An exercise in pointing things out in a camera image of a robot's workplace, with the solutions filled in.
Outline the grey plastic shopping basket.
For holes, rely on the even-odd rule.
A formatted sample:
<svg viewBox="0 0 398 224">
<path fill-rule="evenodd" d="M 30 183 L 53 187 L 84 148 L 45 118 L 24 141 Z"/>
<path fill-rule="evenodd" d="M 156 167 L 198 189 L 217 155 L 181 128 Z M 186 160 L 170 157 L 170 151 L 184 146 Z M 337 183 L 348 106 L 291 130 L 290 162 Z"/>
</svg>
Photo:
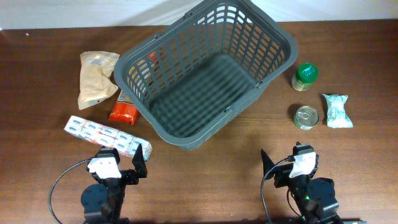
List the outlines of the grey plastic shopping basket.
<svg viewBox="0 0 398 224">
<path fill-rule="evenodd" d="M 194 150 L 260 98 L 298 56 L 251 1 L 203 1 L 125 53 L 114 79 L 167 143 Z"/>
</svg>

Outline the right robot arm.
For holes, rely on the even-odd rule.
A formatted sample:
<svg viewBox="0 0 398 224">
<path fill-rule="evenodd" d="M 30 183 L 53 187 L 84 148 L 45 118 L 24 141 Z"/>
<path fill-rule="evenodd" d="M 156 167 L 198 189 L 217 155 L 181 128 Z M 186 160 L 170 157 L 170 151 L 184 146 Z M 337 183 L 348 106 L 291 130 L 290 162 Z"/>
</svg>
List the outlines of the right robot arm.
<svg viewBox="0 0 398 224">
<path fill-rule="evenodd" d="M 313 177 L 318 170 L 319 155 L 311 145 L 297 142 L 292 154 L 276 163 L 265 150 L 261 150 L 261 157 L 264 171 L 261 200 L 268 223 L 272 220 L 264 196 L 264 183 L 271 178 L 274 187 L 287 187 L 287 197 L 292 197 L 298 208 L 298 218 L 287 223 L 364 223 L 360 219 L 342 219 L 338 215 L 339 203 L 333 179 Z"/>
</svg>

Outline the green lid glass jar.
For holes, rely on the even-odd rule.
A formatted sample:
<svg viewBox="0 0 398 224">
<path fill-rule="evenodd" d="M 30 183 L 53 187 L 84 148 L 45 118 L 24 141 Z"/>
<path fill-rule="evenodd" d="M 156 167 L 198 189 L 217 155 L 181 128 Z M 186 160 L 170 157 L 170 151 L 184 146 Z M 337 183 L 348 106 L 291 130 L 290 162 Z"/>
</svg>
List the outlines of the green lid glass jar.
<svg viewBox="0 0 398 224">
<path fill-rule="evenodd" d="M 303 63 L 292 77 L 292 88 L 297 91 L 308 90 L 318 78 L 318 68 L 311 63 Z"/>
</svg>

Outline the tissue pocket packs bundle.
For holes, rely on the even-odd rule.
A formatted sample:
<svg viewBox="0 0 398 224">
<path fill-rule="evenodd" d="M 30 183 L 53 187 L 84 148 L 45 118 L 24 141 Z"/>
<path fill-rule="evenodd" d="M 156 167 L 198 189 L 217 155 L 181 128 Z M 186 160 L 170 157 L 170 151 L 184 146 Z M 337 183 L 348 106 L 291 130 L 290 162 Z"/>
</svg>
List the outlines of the tissue pocket packs bundle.
<svg viewBox="0 0 398 224">
<path fill-rule="evenodd" d="M 77 116 L 70 117 L 64 130 L 85 141 L 116 148 L 120 154 L 127 157 L 134 157 L 139 145 L 142 146 L 145 161 L 149 160 L 152 152 L 152 145 L 145 139 Z"/>
</svg>

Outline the beige grain pouch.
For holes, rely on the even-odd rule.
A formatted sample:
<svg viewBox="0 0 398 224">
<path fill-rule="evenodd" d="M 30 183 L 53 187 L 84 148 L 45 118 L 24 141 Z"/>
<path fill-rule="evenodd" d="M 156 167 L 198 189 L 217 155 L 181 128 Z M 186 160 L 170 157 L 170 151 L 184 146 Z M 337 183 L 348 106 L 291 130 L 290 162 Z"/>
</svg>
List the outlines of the beige grain pouch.
<svg viewBox="0 0 398 224">
<path fill-rule="evenodd" d="M 79 110 L 94 106 L 118 91 L 119 87 L 110 77 L 119 57 L 117 53 L 106 51 L 88 51 L 80 54 Z"/>
</svg>

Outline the orange snack packet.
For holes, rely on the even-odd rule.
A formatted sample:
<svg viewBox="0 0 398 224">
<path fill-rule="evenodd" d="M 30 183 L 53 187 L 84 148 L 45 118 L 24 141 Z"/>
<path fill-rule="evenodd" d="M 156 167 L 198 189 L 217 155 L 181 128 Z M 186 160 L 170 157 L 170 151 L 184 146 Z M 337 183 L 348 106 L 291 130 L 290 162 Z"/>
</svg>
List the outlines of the orange snack packet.
<svg viewBox="0 0 398 224">
<path fill-rule="evenodd" d="M 121 91 L 115 102 L 114 108 L 109 115 L 109 120 L 128 123 L 134 126 L 138 115 L 138 109 L 132 103 L 127 94 L 125 94 L 124 91 Z"/>
</svg>

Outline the pale green foil packet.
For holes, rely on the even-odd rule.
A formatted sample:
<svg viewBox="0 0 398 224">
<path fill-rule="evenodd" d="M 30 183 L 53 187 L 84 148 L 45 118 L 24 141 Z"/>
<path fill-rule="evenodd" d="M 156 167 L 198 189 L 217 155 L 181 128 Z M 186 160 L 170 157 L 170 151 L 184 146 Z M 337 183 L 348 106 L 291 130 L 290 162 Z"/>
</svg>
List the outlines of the pale green foil packet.
<svg viewBox="0 0 398 224">
<path fill-rule="evenodd" d="M 329 128 L 352 128 L 353 123 L 346 114 L 345 103 L 348 95 L 323 94 L 327 104 L 326 124 Z"/>
</svg>

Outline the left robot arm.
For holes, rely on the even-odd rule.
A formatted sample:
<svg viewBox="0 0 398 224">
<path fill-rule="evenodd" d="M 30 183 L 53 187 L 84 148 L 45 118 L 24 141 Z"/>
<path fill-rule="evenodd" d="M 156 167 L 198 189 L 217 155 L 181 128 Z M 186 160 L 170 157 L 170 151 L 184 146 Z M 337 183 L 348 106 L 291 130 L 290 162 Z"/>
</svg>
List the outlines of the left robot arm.
<svg viewBox="0 0 398 224">
<path fill-rule="evenodd" d="M 142 145 L 139 144 L 132 158 L 133 169 L 119 170 L 119 152 L 115 148 L 102 147 L 86 167 L 96 183 L 87 187 L 81 195 L 85 223 L 126 224 L 130 220 L 121 217 L 125 190 L 147 177 Z"/>
</svg>

